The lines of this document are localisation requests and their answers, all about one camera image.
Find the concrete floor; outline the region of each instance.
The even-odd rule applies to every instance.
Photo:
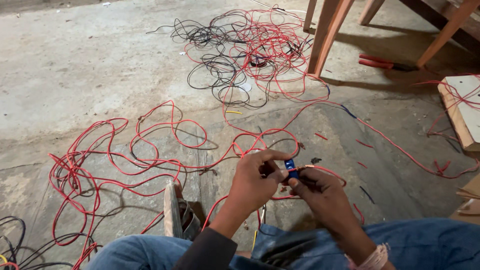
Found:
[[[168,130],[157,131],[150,138],[163,157],[175,157],[192,165],[209,164],[220,158],[238,134],[223,121],[220,103],[210,90],[187,85],[187,74],[196,64],[179,55],[184,44],[173,42],[169,35],[146,35],[145,32],[160,25],[171,25],[175,18],[206,24],[231,9],[261,8],[255,3],[123,0],[104,7],[101,3],[79,0],[66,7],[66,3],[60,5],[57,1],[49,4],[24,1],[23,6],[12,5],[7,0],[1,2],[9,5],[0,15],[0,71],[4,74],[0,83],[0,217],[16,215],[25,220],[27,234],[23,246],[36,249],[51,240],[51,224],[62,202],[48,185],[48,171],[53,162],[47,153],[63,155],[74,138],[91,123],[112,117],[128,118],[129,127],[116,136],[112,147],[128,154],[126,144],[134,134],[133,125],[138,116],[172,99],[183,119],[196,120],[206,129],[207,145],[198,150],[181,147]],[[284,9],[306,9],[307,6],[306,1],[300,0],[278,4]],[[443,138],[425,136],[443,108],[435,85],[411,84],[462,72],[478,73],[479,60],[451,42],[427,65],[438,74],[386,73],[359,65],[357,59],[361,52],[414,63],[438,32],[395,0],[387,0],[369,26],[359,26],[356,20],[364,4],[365,1],[353,4],[325,64],[331,71],[322,74],[332,90],[330,100],[343,103],[427,167],[433,167],[433,159],[440,164],[451,160],[449,174],[473,166],[472,159],[457,153]],[[318,18],[321,3],[317,6],[314,18]],[[20,18],[15,15],[17,10],[21,11]],[[199,76],[195,82],[204,83],[205,78]],[[300,89],[300,83],[288,86]],[[307,82],[307,97],[323,92],[318,82]],[[255,88],[251,93],[253,97],[261,96]],[[263,129],[284,125],[301,106],[272,96],[267,106],[259,110],[240,109],[243,115],[228,117],[237,126],[256,131],[258,125]],[[169,115],[165,110],[156,117],[161,121]],[[201,140],[198,127],[185,124],[181,129],[185,133],[180,137],[187,142],[193,144]],[[313,135],[317,129],[322,130],[328,141]],[[454,134],[445,118],[438,123],[438,130],[443,129],[447,134]],[[296,164],[309,164],[313,157],[322,158],[320,165],[347,180],[345,191],[350,202],[361,209],[366,224],[447,217],[460,202],[455,187],[473,177],[467,174],[447,180],[426,173],[378,134],[365,129],[344,111],[326,105],[309,107],[288,130],[306,146],[296,157]],[[292,151],[291,141],[282,140],[285,138],[277,134],[265,140],[275,149]],[[355,139],[375,148],[363,147]],[[139,147],[138,151],[145,155],[151,153],[148,147]],[[236,162],[237,159],[227,159],[215,166],[217,176],[211,172],[203,175],[182,172],[180,179],[185,184],[186,199],[198,202],[203,211],[208,212],[218,198],[228,193]],[[121,160],[119,166],[136,170]],[[127,177],[101,155],[92,155],[85,167],[95,175],[124,183],[135,183],[162,171],[151,170]],[[158,190],[167,181],[160,178],[138,190]],[[375,205],[359,185],[369,191]],[[90,197],[82,199],[85,205],[92,203]],[[284,230],[315,227],[301,200],[270,201],[267,207],[269,224]],[[120,236],[139,233],[162,209],[162,194],[145,198],[108,186],[102,191],[98,213],[103,217],[97,219],[94,239],[104,245]],[[240,228],[234,236],[239,249],[251,248],[255,220],[254,215],[250,216],[247,220],[250,229]],[[56,233],[76,232],[82,222],[83,216],[67,207]],[[3,230],[0,234],[6,233],[13,240],[18,234],[14,227],[0,230]],[[148,233],[162,234],[163,223]],[[80,254],[81,242],[56,246],[43,259],[73,263]]]

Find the finger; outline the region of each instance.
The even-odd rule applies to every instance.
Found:
[[[275,161],[267,160],[263,165],[260,166],[258,171],[260,171],[260,174],[269,175],[279,169],[280,168],[275,164]]]
[[[299,172],[300,178],[306,178],[308,180],[316,181],[315,185],[322,186],[341,186],[338,178],[333,175],[327,174],[317,169],[306,168]]]
[[[252,154],[252,157],[258,159],[258,162],[265,162],[267,160],[289,160],[292,156],[288,153],[276,151],[276,150],[263,150],[257,153]]]
[[[283,169],[283,170],[276,170],[275,172],[271,173],[268,175],[268,178],[275,179],[275,182],[277,184],[281,183],[284,181],[288,176],[288,171]]]
[[[295,178],[290,178],[288,180],[288,185],[292,188],[293,192],[300,196],[303,200],[305,200],[307,203],[309,201],[313,200],[313,193],[310,189],[308,189],[307,186],[302,184],[298,179]]]

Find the wire pile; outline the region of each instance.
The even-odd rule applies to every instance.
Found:
[[[187,77],[188,84],[195,89],[211,89],[212,95],[228,106],[244,106],[251,109],[264,106],[269,93],[294,98],[305,91],[307,60],[305,50],[313,39],[298,36],[295,31],[302,28],[301,22],[275,23],[277,6],[269,10],[232,10],[215,17],[207,26],[193,20],[175,19],[173,25],[164,25],[148,33],[158,33],[173,28],[170,37],[187,42],[187,56],[198,63]],[[199,59],[193,59],[189,51],[207,51]],[[207,70],[214,82],[207,86],[195,85],[194,74]],[[226,100],[231,88],[239,88],[253,78],[255,84],[265,93],[264,101],[250,103],[250,95],[242,100]],[[303,81],[300,91],[285,91],[282,83]]]

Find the blue electrical tape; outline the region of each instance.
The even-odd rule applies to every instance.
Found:
[[[295,168],[295,164],[293,163],[293,160],[286,160],[285,161],[285,168],[287,170],[290,170],[290,169],[294,169]],[[291,172],[288,172],[288,177],[289,178],[299,178],[299,174],[297,173],[297,171],[291,171]]]

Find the black wire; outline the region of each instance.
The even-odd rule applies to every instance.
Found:
[[[46,268],[49,266],[54,266],[54,265],[68,265],[70,267],[73,267],[73,264],[68,263],[68,262],[62,262],[62,261],[54,261],[54,262],[46,262],[46,263],[40,263],[37,265],[33,265],[27,268],[22,268],[22,270],[37,270],[41,268]]]
[[[0,219],[0,221],[2,220],[5,220],[5,219],[10,219],[8,221],[4,221],[3,223],[0,223],[0,226],[2,225],[5,225],[9,222],[12,222],[12,221],[19,221],[20,224],[22,225],[22,234],[20,236],[20,239],[18,241],[18,244],[17,246],[14,248],[11,241],[4,235],[0,236],[0,239],[4,239],[5,242],[7,243],[9,249],[5,252],[3,252],[2,254],[6,253],[6,252],[10,252],[10,257],[8,257],[7,261],[8,262],[12,262],[14,264],[17,264],[17,259],[16,259],[16,256],[17,256],[17,253],[20,249],[20,247],[22,246],[22,242],[24,240],[24,237],[25,237],[25,230],[26,230],[26,225],[25,225],[25,222],[16,217],[16,216],[8,216],[8,217],[4,217],[2,219]],[[28,266],[29,264],[31,264],[35,259],[37,259],[38,257],[42,256],[47,250],[51,249],[53,246],[56,245],[56,241],[57,242],[62,242],[66,239],[69,239],[69,238],[72,238],[72,237],[76,237],[76,236],[88,236],[88,244],[91,245],[93,244],[95,241],[93,240],[93,238],[89,235],[87,235],[86,233],[67,233],[67,234],[64,234],[64,235],[61,235],[61,236],[58,236],[57,238],[53,239],[53,240],[50,240],[48,241],[46,244],[44,244],[43,246],[41,246],[39,249],[35,250],[30,256],[28,256],[27,258],[25,258],[22,262],[18,263],[17,266],[21,269],[21,270],[37,270],[37,269],[41,269],[41,268],[46,268],[46,267],[50,267],[50,266],[55,266],[55,265],[68,265],[70,267],[73,267],[73,264],[71,263],[68,263],[68,262],[46,262],[46,263],[40,263],[40,264],[37,264],[37,265],[33,265],[33,266],[29,266],[29,267],[26,267]],[[94,248],[94,251],[95,253],[98,252],[98,249],[97,247]],[[8,270],[10,269],[9,266],[5,266],[4,268],[5,270]]]
[[[42,254],[44,254],[47,250],[51,249],[52,247],[54,247],[56,245],[55,241],[56,242],[61,242],[61,241],[64,241],[66,239],[69,239],[69,238],[72,238],[72,237],[76,237],[78,235],[83,235],[83,236],[87,236],[86,233],[67,233],[67,234],[64,234],[64,235],[61,235],[53,240],[50,240],[49,242],[47,242],[46,244],[44,244],[43,246],[41,246],[39,249],[35,250],[30,256],[28,256],[27,258],[25,258],[21,263],[18,264],[18,266],[20,267],[21,265],[23,265],[24,263],[26,263],[26,261],[28,259],[30,259],[33,255],[36,254],[35,257],[33,257],[32,259],[30,259],[30,261],[28,263],[26,263],[25,265],[23,265],[23,267],[29,265],[30,263],[32,263],[36,258],[40,257]],[[95,241],[93,240],[93,238],[91,236],[88,236],[88,240],[89,240],[89,245],[93,244]],[[42,248],[46,247],[50,245],[49,247],[45,248],[45,250],[43,250],[42,252],[39,252]]]
[[[0,221],[5,220],[5,219],[10,219],[10,220],[4,221],[3,223],[0,223],[0,226],[5,225],[7,223],[10,223],[12,221],[19,221],[21,226],[22,226],[22,234],[20,235],[20,239],[18,240],[18,244],[15,248],[13,248],[12,243],[10,242],[10,240],[6,236],[0,236],[0,238],[5,239],[5,241],[7,242],[8,246],[9,246],[10,257],[7,258],[7,261],[16,264],[17,263],[18,250],[20,249],[20,247],[22,246],[22,242],[24,241],[26,226],[25,226],[25,222],[19,217],[8,216],[8,217],[1,218]]]

